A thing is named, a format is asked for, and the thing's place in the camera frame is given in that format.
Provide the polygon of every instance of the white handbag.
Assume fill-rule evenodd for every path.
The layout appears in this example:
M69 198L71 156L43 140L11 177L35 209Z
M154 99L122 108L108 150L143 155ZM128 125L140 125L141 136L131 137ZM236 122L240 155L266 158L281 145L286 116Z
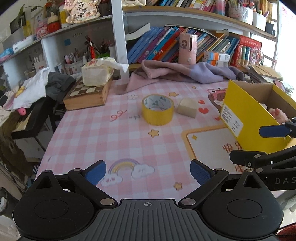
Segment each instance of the white handbag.
M145 6L146 0L121 0L121 4L123 7Z

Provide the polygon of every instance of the pink ball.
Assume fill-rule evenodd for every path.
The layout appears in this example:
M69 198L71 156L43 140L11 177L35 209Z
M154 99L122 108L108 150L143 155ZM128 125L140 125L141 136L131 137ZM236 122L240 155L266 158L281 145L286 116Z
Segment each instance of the pink ball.
M21 108L17 109L17 111L19 112L19 114L21 116L24 116L26 114L26 109L24 107L21 107Z

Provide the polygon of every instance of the red heart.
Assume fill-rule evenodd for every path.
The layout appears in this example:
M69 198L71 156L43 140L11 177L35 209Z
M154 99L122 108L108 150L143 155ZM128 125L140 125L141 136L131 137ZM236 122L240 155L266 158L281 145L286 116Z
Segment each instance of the red heart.
M207 108L198 108L198 111L200 112L200 113L203 113L204 115L206 114L206 113L208 113L209 112L209 109L207 109Z

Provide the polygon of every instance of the cloud illustration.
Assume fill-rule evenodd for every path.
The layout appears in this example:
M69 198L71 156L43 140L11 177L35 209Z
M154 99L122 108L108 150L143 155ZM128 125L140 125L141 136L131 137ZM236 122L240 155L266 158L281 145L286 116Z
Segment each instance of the cloud illustration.
M135 165L135 167L133 168L133 171L131 173L131 176L135 179L138 179L138 178L148 176L152 173L154 173L154 167L148 166L146 164Z
M122 177L119 177L116 173L106 174L101 181L103 187L113 186L122 182Z

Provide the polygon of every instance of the yellow tape roll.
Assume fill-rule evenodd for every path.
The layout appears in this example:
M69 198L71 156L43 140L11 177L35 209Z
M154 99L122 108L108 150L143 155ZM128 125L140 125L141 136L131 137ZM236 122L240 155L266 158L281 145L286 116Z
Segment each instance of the yellow tape roll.
M162 126L173 118L174 102L164 95L148 95L142 100L145 121L153 126Z

